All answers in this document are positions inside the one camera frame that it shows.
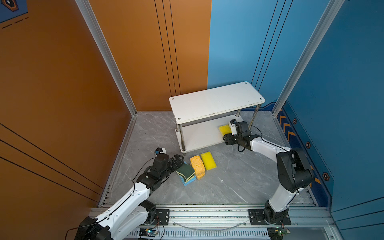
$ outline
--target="sponge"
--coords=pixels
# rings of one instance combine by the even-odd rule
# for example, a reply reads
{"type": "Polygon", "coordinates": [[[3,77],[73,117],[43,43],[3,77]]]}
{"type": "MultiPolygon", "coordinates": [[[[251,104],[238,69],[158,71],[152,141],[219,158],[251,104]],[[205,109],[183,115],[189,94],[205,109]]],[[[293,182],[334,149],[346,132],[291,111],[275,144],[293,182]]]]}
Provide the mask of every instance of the sponge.
{"type": "Polygon", "coordinates": [[[216,163],[214,158],[212,157],[211,152],[205,152],[201,154],[201,159],[203,160],[205,169],[207,171],[216,168],[216,163]]]}
{"type": "Polygon", "coordinates": [[[201,158],[199,155],[191,158],[191,166],[195,170],[195,175],[197,180],[200,180],[202,177],[205,176],[204,164],[203,164],[203,161],[201,161],[201,158]]]}
{"type": "Polygon", "coordinates": [[[224,135],[227,134],[227,133],[232,133],[231,128],[229,127],[228,124],[227,124],[227,125],[224,125],[224,126],[221,126],[221,127],[219,127],[218,129],[220,130],[221,135],[223,135],[223,137],[224,137],[224,135]]]}

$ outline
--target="shelf bottom board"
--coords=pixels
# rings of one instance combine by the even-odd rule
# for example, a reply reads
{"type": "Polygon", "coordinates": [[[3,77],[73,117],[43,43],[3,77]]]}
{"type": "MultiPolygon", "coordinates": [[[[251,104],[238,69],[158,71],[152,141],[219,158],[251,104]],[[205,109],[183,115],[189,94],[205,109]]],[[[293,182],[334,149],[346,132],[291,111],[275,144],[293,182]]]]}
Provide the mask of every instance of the shelf bottom board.
{"type": "MultiPolygon", "coordinates": [[[[218,128],[228,124],[232,119],[235,119],[238,122],[243,121],[241,116],[236,117],[235,115],[230,115],[183,127],[184,143],[187,150],[182,151],[182,153],[191,152],[224,142],[223,136],[218,128]]],[[[177,132],[176,130],[175,132],[181,150],[180,132],[177,132]]]]}

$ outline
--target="shelf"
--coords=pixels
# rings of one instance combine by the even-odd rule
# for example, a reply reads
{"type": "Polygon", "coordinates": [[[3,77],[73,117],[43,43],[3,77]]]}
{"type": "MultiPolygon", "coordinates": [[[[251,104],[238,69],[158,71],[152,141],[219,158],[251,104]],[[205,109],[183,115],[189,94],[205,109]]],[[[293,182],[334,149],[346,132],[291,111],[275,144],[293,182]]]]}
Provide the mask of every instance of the shelf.
{"type": "MultiPolygon", "coordinates": [[[[224,142],[223,136],[218,128],[228,124],[232,119],[238,122],[243,121],[240,116],[237,118],[235,115],[230,115],[183,127],[184,142],[187,150],[185,152],[182,151],[182,153],[224,142]]],[[[180,132],[176,131],[176,136],[181,150],[180,132]]]]}
{"type": "Polygon", "coordinates": [[[265,99],[251,84],[242,82],[170,97],[169,102],[176,124],[183,124],[258,105],[265,99]]]}

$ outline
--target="robotic arm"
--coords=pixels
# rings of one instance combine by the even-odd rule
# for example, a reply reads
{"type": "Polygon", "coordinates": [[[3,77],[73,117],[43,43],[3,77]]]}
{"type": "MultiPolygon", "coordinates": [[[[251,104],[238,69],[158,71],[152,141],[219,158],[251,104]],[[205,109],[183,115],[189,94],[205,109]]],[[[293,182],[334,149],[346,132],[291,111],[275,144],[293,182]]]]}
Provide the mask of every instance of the robotic arm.
{"type": "Polygon", "coordinates": [[[153,165],[141,174],[134,186],[108,210],[95,219],[85,218],[75,240],[122,240],[141,224],[154,221],[156,205],[147,198],[160,187],[162,180],[183,165],[184,157],[169,159],[165,149],[157,148],[153,165]]]}
{"type": "Polygon", "coordinates": [[[229,122],[232,133],[225,134],[223,140],[227,145],[237,144],[245,149],[259,152],[277,163],[279,186],[265,203],[263,220],[267,224],[282,221],[287,215],[288,204],[307,187],[314,175],[308,159],[301,148],[291,149],[268,142],[257,134],[252,135],[247,122],[229,122]]]}

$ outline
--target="orange sponge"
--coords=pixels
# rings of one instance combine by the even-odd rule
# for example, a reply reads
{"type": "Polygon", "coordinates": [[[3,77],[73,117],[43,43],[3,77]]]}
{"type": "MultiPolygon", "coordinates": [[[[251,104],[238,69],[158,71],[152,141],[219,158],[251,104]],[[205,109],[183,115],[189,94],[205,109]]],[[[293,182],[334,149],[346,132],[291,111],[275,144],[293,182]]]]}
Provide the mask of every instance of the orange sponge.
{"type": "Polygon", "coordinates": [[[197,180],[200,180],[202,177],[205,176],[205,167],[203,161],[201,161],[201,158],[199,155],[192,157],[191,159],[191,166],[195,170],[195,175],[197,180]]]}

